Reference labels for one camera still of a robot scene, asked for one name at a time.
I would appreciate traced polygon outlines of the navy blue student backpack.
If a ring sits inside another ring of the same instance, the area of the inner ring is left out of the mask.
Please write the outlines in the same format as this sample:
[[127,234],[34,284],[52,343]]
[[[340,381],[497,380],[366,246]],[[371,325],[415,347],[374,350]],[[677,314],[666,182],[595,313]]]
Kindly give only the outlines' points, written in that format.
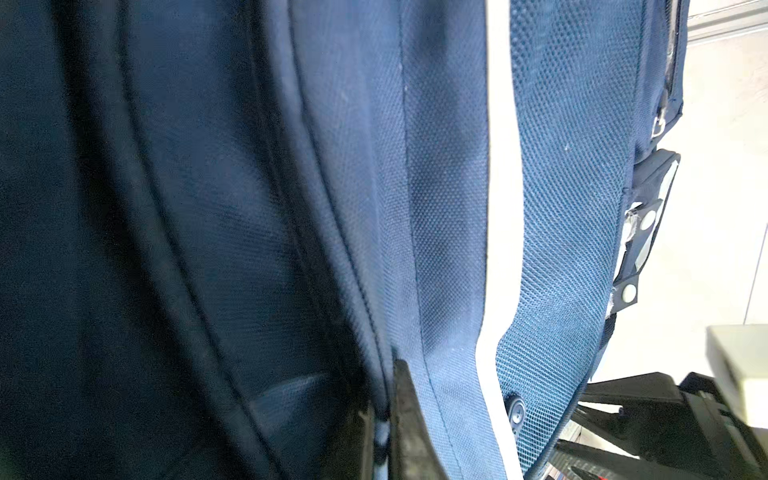
[[685,1],[5,1],[1,475],[327,479],[394,361],[538,479],[670,187]]

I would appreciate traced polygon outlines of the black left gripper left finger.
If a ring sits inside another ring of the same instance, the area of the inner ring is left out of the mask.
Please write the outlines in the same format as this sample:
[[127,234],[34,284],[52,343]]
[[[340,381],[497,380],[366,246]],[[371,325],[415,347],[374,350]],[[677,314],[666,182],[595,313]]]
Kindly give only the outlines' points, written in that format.
[[326,456],[327,479],[373,478],[374,417],[371,404],[355,406],[346,414]]

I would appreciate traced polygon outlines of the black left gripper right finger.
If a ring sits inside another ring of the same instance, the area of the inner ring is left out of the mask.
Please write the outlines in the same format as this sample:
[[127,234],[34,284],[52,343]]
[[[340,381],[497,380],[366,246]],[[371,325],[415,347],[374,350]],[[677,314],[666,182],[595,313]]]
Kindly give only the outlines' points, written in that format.
[[391,401],[389,479],[446,480],[433,447],[408,364],[394,361]]

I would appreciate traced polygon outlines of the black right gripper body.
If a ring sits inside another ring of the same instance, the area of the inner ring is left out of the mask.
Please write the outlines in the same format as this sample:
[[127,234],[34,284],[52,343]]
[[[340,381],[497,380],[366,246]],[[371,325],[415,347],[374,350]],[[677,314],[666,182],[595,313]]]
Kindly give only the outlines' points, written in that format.
[[712,378],[681,384],[659,372],[592,383],[573,421],[619,453],[560,440],[552,466],[567,479],[764,479],[767,454]]

